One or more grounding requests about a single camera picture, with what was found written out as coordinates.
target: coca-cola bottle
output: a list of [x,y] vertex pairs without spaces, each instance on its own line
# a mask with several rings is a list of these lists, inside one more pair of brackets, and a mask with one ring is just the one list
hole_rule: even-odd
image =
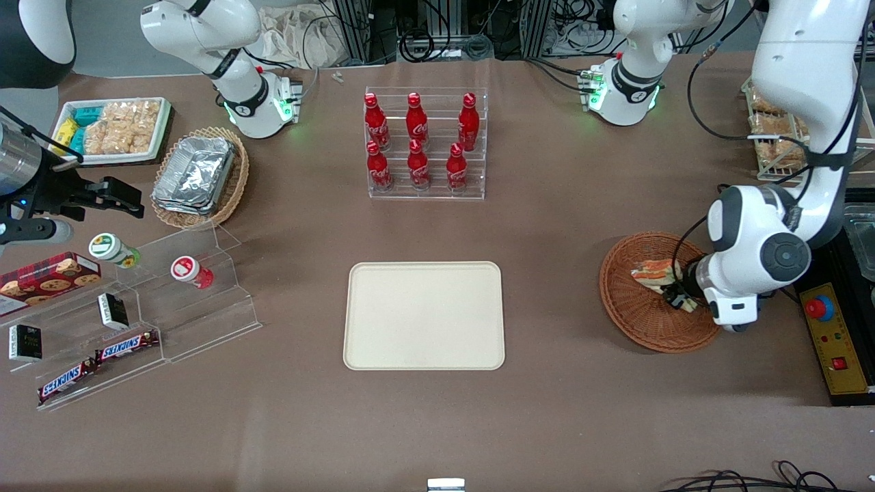
[[381,151],[387,151],[391,145],[389,140],[389,122],[386,115],[377,104],[377,96],[373,92],[365,94],[365,124],[367,133],[378,145]]
[[452,194],[462,193],[467,186],[468,162],[462,155],[462,145],[450,146],[450,158],[446,161],[446,182]]
[[392,175],[389,174],[386,156],[382,155],[380,145],[373,140],[367,143],[367,168],[375,191],[386,193],[392,189]]
[[458,142],[462,150],[470,152],[477,145],[477,132],[480,131],[480,115],[477,114],[477,96],[469,92],[462,97],[462,112],[458,114]]
[[413,189],[424,192],[431,187],[429,178],[429,159],[423,153],[423,145],[419,140],[410,140],[410,155],[407,157],[407,167],[410,168],[410,180]]
[[429,118],[422,107],[422,98],[416,92],[407,96],[407,133],[411,140],[419,140],[423,149],[429,145]]

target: woven basket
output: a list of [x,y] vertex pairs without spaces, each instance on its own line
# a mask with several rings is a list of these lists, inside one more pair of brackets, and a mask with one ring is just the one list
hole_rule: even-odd
[[[195,130],[183,138],[187,137],[222,137],[233,143],[236,147],[234,149],[234,160],[231,162],[231,172],[227,176],[225,189],[222,190],[221,197],[219,198],[219,206],[212,215],[183,214],[181,212],[164,210],[159,207],[154,200],[152,201],[152,208],[155,209],[155,214],[163,223],[173,227],[190,228],[209,220],[212,220],[213,223],[221,224],[231,216],[237,208],[237,205],[240,204],[240,199],[243,197],[243,188],[246,187],[246,179],[249,177],[249,156],[246,154],[243,142],[241,142],[240,138],[231,130],[211,126],[209,128]],[[155,184],[161,179],[161,175],[164,174],[164,171],[167,168],[167,162],[170,160],[170,156],[176,151],[176,148],[181,141],[182,138],[180,138],[176,144],[173,144],[171,149],[164,155],[164,160],[161,161],[161,167],[158,168]]]
[[[669,354],[702,348],[720,332],[708,309],[699,306],[693,313],[675,309],[658,292],[632,278],[640,262],[671,258],[680,239],[662,232],[630,235],[608,251],[598,274],[602,303],[617,327],[636,343]],[[683,267],[702,254],[684,242],[677,261]]]

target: brown tablecloth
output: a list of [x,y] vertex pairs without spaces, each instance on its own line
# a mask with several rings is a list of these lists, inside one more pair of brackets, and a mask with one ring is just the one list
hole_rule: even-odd
[[[638,348],[607,318],[604,254],[642,230],[683,232],[720,182],[752,182],[753,150],[699,129],[679,56],[643,123],[612,127],[521,62],[435,63],[320,76],[301,123],[244,139],[246,195],[227,228],[264,328],[59,411],[0,372],[0,470],[12,490],[421,490],[461,476],[482,490],[656,490],[734,468],[774,477],[790,459],[867,488],[875,410],[826,408],[799,309],[779,296],[746,334],[687,355]],[[569,61],[585,67],[592,60]],[[718,55],[694,90],[703,118],[746,129],[751,55]],[[361,96],[372,86],[489,87],[486,201],[371,201]],[[228,126],[204,76],[74,76],[62,100],[161,95],[171,138]],[[151,189],[155,166],[88,170]],[[68,245],[13,247],[3,270],[92,234],[131,244],[173,232],[88,211]],[[702,245],[703,230],[693,235]],[[353,372],[341,360],[347,274],[364,261],[491,260],[502,271],[507,360],[493,372]]]

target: acrylic bottle rack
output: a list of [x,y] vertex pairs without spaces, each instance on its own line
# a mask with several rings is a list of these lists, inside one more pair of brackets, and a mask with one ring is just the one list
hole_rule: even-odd
[[[486,88],[403,88],[374,87],[366,92],[377,96],[380,107],[388,119],[388,132],[391,146],[383,152],[388,161],[389,172],[394,183],[391,190],[378,192],[370,178],[367,190],[375,200],[484,200],[487,190],[487,117],[489,98]],[[422,107],[429,117],[429,143],[425,155],[429,158],[431,187],[419,192],[410,181],[407,157],[410,154],[410,139],[407,134],[407,95],[418,92]],[[462,110],[462,97],[466,92],[477,95],[477,112],[480,117],[477,144],[473,151],[465,152],[468,162],[467,187],[463,193],[450,193],[446,178],[446,161],[450,157],[450,146],[459,140],[459,111]],[[368,127],[364,125],[365,144],[370,140]],[[368,153],[362,145],[362,155],[367,161]]]

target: red button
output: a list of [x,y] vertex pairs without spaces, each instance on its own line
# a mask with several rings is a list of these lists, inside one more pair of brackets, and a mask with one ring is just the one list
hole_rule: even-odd
[[826,316],[826,304],[820,299],[811,299],[805,303],[805,313],[815,320]]

